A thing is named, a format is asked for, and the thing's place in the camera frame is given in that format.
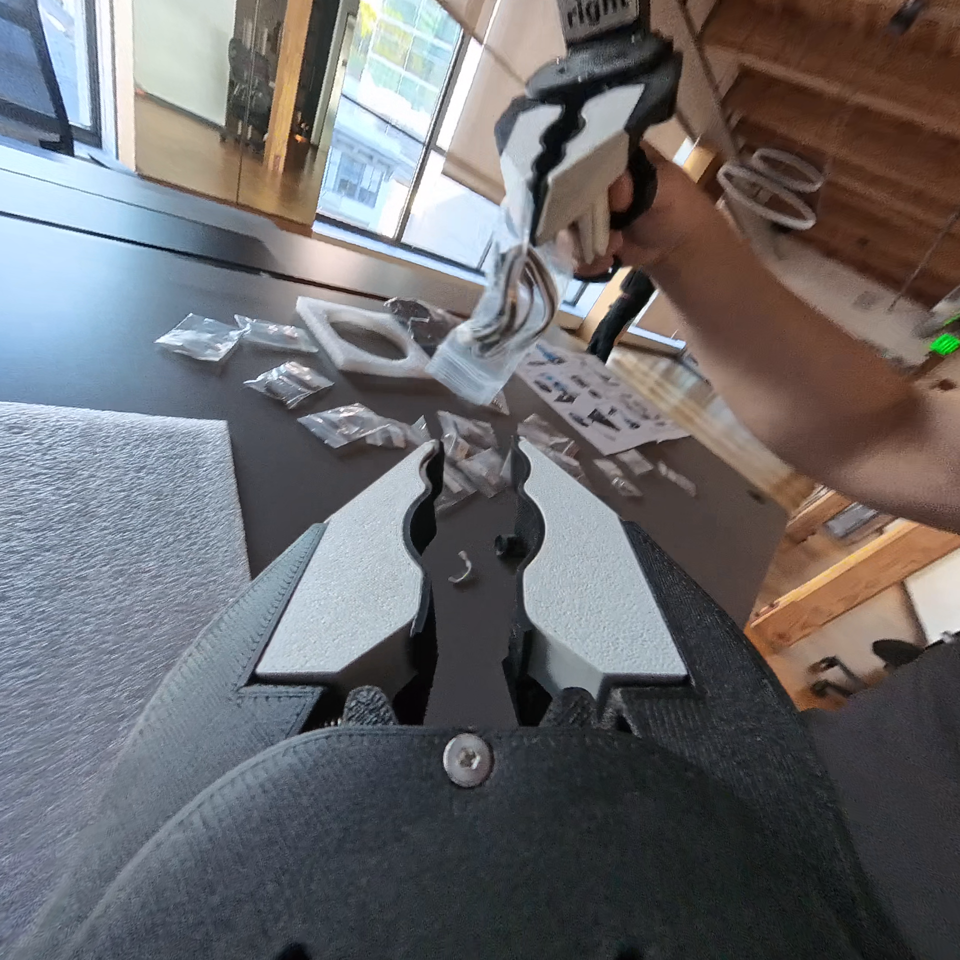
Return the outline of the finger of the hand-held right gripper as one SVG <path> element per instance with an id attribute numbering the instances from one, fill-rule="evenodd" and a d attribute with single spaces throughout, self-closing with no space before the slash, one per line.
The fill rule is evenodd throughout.
<path id="1" fill-rule="evenodd" d="M 646 86 L 644 81 L 615 86 L 580 107 L 582 125 L 566 142 L 558 165 L 546 174 L 535 244 L 550 242 L 575 226 L 583 248 L 609 246 L 609 189 L 627 169 L 627 127 Z"/>
<path id="2" fill-rule="evenodd" d="M 504 197 L 500 211 L 518 230 L 563 228 L 563 106 L 510 103 L 496 123 Z"/>

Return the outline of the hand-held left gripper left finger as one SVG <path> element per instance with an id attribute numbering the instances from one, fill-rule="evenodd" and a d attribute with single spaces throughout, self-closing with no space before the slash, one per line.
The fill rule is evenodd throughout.
<path id="1" fill-rule="evenodd" d="M 443 448 L 430 439 L 322 525 L 254 669 L 261 683 L 406 687 L 420 672 Z"/>

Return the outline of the clear bag of cables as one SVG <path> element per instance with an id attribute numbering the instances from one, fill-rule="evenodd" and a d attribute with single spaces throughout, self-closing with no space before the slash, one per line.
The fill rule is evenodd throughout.
<path id="1" fill-rule="evenodd" d="M 491 236 L 484 291 L 468 319 L 446 334 L 425 367 L 465 402 L 485 405 L 554 322 L 572 281 L 557 241 L 534 241 L 534 201 L 505 199 Z"/>

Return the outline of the person's right forearm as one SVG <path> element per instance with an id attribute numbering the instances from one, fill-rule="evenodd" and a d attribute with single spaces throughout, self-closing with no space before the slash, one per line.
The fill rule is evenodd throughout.
<path id="1" fill-rule="evenodd" d="M 798 473 L 959 532 L 958 390 L 924 390 L 783 286 L 745 241 L 650 274 L 716 392 Z"/>

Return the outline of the dark grey desk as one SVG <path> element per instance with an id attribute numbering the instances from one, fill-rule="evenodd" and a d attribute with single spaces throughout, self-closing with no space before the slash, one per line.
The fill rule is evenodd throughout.
<path id="1" fill-rule="evenodd" d="M 168 251 L 2 218 L 2 400 L 226 421 L 246 532 L 258 574 L 306 528 L 325 520 L 406 454 L 359 442 L 332 449 L 297 418 L 353 402 L 404 423 L 426 420 L 435 437 L 443 409 L 492 423 L 500 445 L 536 413 L 566 426 L 519 379 L 506 391 L 511 417 L 475 411 L 432 382 L 393 385 L 342 374 L 321 356 L 313 365 L 334 387 L 298 412 L 243 386 L 282 355 L 239 345 L 221 365 L 194 362 L 155 344 L 188 314 L 235 314 L 291 324 L 298 297 L 327 291 L 229 270 Z M 696 439 L 647 445 L 643 455 L 692 480 L 691 498 L 656 471 L 633 478 L 642 498 L 618 496 L 594 466 L 600 454 L 577 438 L 578 459 L 597 498 L 636 522 L 705 588 L 739 627 L 750 618 L 785 511 Z M 438 664 L 427 726 L 508 729 L 517 725 L 502 662 L 516 597 L 514 568 L 495 537 L 513 531 L 517 499 L 474 494 L 438 519 L 424 563 L 434 590 Z M 453 585 L 459 551 L 470 582 Z"/>

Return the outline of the dark office desk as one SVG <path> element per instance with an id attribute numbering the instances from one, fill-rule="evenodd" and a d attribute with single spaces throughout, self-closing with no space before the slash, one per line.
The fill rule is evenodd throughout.
<path id="1" fill-rule="evenodd" d="M 339 226 L 306 232 L 136 174 L 2 138 L 2 216 L 386 301 L 466 315 L 476 270 Z"/>

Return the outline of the person's right hand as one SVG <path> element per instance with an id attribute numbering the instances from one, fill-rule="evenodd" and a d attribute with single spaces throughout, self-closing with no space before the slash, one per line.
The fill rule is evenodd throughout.
<path id="1" fill-rule="evenodd" d="M 559 250 L 570 256 L 575 275 L 598 280 L 616 264 L 658 270 L 667 262 L 701 253 L 738 233 L 688 173 L 654 147 L 643 148 L 652 164 L 656 192 L 652 205 L 621 230 L 611 230 L 602 253 L 585 254 L 578 228 L 558 234 Z"/>

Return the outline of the pile of clear screw bags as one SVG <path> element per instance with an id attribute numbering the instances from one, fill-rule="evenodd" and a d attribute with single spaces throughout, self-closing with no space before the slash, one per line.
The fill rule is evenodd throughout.
<path id="1" fill-rule="evenodd" d="M 443 449 L 442 489 L 438 514 L 481 495 L 496 498 L 512 483 L 510 453 L 498 441 L 494 426 L 482 419 L 440 410 L 436 414 Z M 406 423 L 376 414 L 362 404 L 349 404 L 299 419 L 314 437 L 334 450 L 356 443 L 390 450 L 415 449 L 433 439 L 426 418 Z M 530 414 L 515 427 L 528 441 L 585 488 L 590 481 L 578 459 L 577 443 L 540 414 Z"/>

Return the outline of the dark shiny plastic bag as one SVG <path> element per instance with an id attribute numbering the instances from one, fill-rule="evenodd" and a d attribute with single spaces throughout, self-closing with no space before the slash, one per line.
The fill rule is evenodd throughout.
<path id="1" fill-rule="evenodd" d="M 411 297 L 392 297 L 383 308 L 428 357 L 465 321 L 446 309 Z"/>

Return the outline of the white foam sheet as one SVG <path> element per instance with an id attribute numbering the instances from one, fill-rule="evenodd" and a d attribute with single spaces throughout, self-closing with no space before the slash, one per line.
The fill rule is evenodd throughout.
<path id="1" fill-rule="evenodd" d="M 1 467 L 8 957 L 138 714 L 250 573 L 222 421 L 4 402 Z"/>

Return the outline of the black office chair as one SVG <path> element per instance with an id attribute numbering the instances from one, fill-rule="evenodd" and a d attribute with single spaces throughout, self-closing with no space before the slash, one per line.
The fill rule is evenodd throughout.
<path id="1" fill-rule="evenodd" d="M 263 152 L 273 104 L 270 61 L 237 37 L 229 40 L 227 55 L 229 76 L 221 139 L 248 141 L 253 132 L 251 146 Z"/>

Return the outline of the black chair base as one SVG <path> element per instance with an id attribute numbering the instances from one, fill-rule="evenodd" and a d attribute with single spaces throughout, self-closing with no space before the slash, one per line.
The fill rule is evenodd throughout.
<path id="1" fill-rule="evenodd" d="M 871 654 L 881 661 L 885 673 L 890 674 L 916 662 L 922 654 L 940 646 L 954 644 L 957 640 L 958 634 L 948 631 L 925 646 L 895 638 L 882 638 L 872 642 L 870 649 Z M 808 684 L 809 692 L 822 700 L 841 698 L 848 701 L 871 687 L 870 683 L 836 654 L 826 655 L 811 663 L 808 673 L 813 677 Z"/>

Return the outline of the person's dark clothing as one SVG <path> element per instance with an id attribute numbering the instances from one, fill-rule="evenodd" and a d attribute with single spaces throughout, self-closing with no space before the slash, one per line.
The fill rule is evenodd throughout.
<path id="1" fill-rule="evenodd" d="M 959 957 L 959 650 L 803 714 L 870 881 L 918 958 Z"/>

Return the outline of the white foam frame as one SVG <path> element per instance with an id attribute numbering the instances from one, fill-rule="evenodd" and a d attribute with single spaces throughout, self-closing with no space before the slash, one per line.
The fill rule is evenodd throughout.
<path id="1" fill-rule="evenodd" d="M 377 378 L 431 380 L 429 357 L 394 315 L 347 306 L 325 299 L 301 295 L 295 304 L 296 315 L 340 372 Z M 385 357 L 345 338 L 352 334 L 374 335 L 389 342 L 400 356 Z"/>

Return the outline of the black frame chair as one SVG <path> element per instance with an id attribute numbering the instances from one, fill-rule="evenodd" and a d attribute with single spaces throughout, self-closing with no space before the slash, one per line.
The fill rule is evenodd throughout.
<path id="1" fill-rule="evenodd" d="M 1 3 L 1 134 L 50 153 L 75 155 L 36 1 Z"/>

